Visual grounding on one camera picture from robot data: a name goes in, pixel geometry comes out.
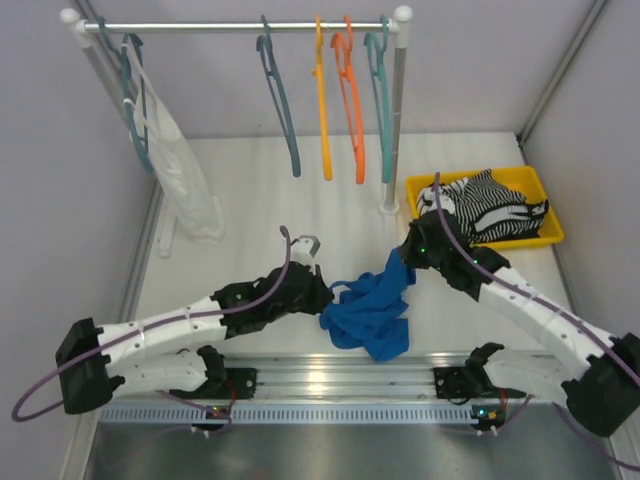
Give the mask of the blue tank top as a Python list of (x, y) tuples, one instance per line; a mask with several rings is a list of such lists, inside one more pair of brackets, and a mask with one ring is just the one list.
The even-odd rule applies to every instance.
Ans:
[(330, 286), (339, 294), (320, 314), (320, 327), (338, 349), (362, 348), (376, 362), (392, 360), (409, 350), (409, 304), (403, 295), (415, 283), (415, 270), (394, 249), (382, 272)]

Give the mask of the slate blue hanger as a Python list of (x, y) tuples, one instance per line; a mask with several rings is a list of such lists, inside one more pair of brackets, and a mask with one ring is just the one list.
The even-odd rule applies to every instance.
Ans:
[(274, 55), (271, 27), (264, 15), (260, 17), (260, 20), (263, 32), (256, 39), (256, 51), (261, 60), (264, 76), (289, 152), (292, 175), (294, 178), (299, 178), (302, 174), (299, 148), (283, 80)]

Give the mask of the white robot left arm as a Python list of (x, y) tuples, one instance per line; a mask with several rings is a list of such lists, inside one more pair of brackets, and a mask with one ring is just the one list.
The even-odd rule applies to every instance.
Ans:
[(87, 413), (156, 390), (217, 396), (226, 373), (215, 343), (257, 333), (289, 314), (319, 314), (332, 299), (319, 266), (291, 261), (170, 313), (120, 324), (78, 320), (55, 354), (63, 408)]

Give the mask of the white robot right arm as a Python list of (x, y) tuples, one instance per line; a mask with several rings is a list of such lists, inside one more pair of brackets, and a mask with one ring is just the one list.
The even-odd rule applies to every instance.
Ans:
[(599, 437), (613, 435), (638, 410), (638, 336), (617, 337), (542, 295), (499, 252), (466, 243), (453, 215), (430, 211), (412, 220), (399, 255), (411, 268), (436, 270), (548, 352), (534, 358), (500, 344), (476, 348), (466, 361), (476, 395), (502, 388), (544, 399)]

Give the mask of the yellow hanger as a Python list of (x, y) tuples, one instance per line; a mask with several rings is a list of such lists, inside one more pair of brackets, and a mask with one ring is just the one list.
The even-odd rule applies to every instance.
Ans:
[(322, 20), (319, 15), (315, 16), (315, 47), (314, 57), (315, 64), (311, 71), (312, 75), (316, 79), (317, 85), (317, 106), (321, 136), (321, 158), (323, 176), (326, 181), (333, 179), (332, 159), (329, 141), (328, 130), (328, 118), (327, 118), (327, 106), (326, 106), (326, 87), (324, 81), (324, 62), (323, 62), (323, 33), (322, 33)]

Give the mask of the teal hanger right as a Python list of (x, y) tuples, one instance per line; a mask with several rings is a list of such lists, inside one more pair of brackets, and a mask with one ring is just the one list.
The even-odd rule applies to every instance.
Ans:
[(392, 177), (392, 114), (384, 62), (388, 46), (389, 19), (385, 15), (381, 15), (380, 24), (382, 26), (382, 41), (379, 41), (374, 33), (368, 32), (365, 34), (363, 44), (367, 52), (369, 75), (376, 109), (382, 158), (381, 181), (383, 184), (389, 184)]

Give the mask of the orange hanger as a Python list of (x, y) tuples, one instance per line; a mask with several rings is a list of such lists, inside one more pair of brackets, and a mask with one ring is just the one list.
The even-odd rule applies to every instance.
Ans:
[(355, 182), (361, 185), (364, 183), (366, 175), (364, 128), (358, 82), (352, 65), (354, 35), (349, 15), (344, 16), (344, 22), (346, 25), (345, 32), (334, 33), (330, 41), (330, 47), (334, 52), (345, 116), (351, 139), (351, 147), (354, 155)]

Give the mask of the black white striped garment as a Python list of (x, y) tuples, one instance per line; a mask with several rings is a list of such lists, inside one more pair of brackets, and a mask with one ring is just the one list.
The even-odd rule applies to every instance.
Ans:
[(442, 184), (439, 195), (442, 209), (474, 243), (536, 238), (549, 211), (547, 200), (528, 202), (523, 193), (498, 183), (490, 169)]

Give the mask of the yellow plastic tray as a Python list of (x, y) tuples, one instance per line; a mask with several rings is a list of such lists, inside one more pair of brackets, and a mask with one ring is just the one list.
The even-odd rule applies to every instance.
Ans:
[(544, 200), (549, 202), (549, 211), (545, 217), (544, 225), (539, 230), (539, 236), (514, 241), (497, 241), (490, 243), (469, 242), (461, 232), (456, 218), (441, 207), (439, 188), (442, 184), (449, 184), (465, 176), (475, 175), (483, 170), (467, 172), (442, 173), (439, 177), (433, 174), (409, 176), (405, 181), (407, 201), (412, 216), (419, 218), (427, 212), (444, 211), (444, 216), (450, 224), (451, 231), (461, 237), (460, 242), (467, 245), (488, 246), (493, 249), (517, 249), (535, 248), (559, 243), (564, 239), (564, 232), (553, 211), (548, 195), (541, 183), (536, 171), (529, 166), (488, 168), (492, 171), (493, 178), (500, 184), (523, 193), (530, 203), (538, 203)]

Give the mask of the white hanging garment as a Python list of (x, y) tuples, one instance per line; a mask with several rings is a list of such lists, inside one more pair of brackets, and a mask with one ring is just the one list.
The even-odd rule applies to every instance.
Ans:
[(220, 202), (145, 72), (137, 36), (123, 38), (120, 58), (123, 107), (139, 160), (156, 176), (183, 231), (199, 243), (220, 242), (224, 235)]

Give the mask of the white clothes rack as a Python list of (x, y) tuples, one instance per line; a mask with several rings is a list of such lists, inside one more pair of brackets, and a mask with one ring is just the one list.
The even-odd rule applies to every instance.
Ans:
[[(164, 22), (164, 23), (108, 23), (97, 17), (93, 21), (83, 18), (79, 11), (81, 4), (73, 2), (71, 7), (61, 11), (60, 19), (79, 43), (86, 59), (109, 94), (127, 127), (121, 88), (120, 47), (126, 35), (139, 38), (142, 33), (241, 33), (263, 32), (261, 20), (258, 22)], [(406, 53), (409, 44), (410, 23), (413, 12), (408, 6), (398, 7), (389, 19), (388, 46), (384, 57), (389, 99), (392, 114), (392, 177), (384, 185), (384, 197), (380, 205), (384, 238), (391, 242), (398, 234), (397, 219), (399, 204), (396, 199), (398, 171), (398, 149), (400, 143), (401, 114), (406, 69)], [(305, 33), (315, 36), (315, 22), (270, 22), (271, 36), (274, 33)], [(354, 32), (374, 33), (382, 41), (382, 26), (377, 22), (352, 22)], [(323, 36), (326, 33), (344, 33), (346, 25), (341, 22), (322, 21)]]

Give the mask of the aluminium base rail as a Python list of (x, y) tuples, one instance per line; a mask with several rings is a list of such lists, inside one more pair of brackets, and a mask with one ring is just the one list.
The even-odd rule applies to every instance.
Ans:
[(531, 394), (562, 403), (569, 374), (549, 356), (510, 350), (492, 355), (478, 370), (457, 358), (404, 357), (375, 363), (358, 357), (269, 358), (220, 356), (207, 363), (195, 352), (138, 361), (113, 375), (118, 397), (170, 391), (181, 398), (213, 400), (462, 400)]

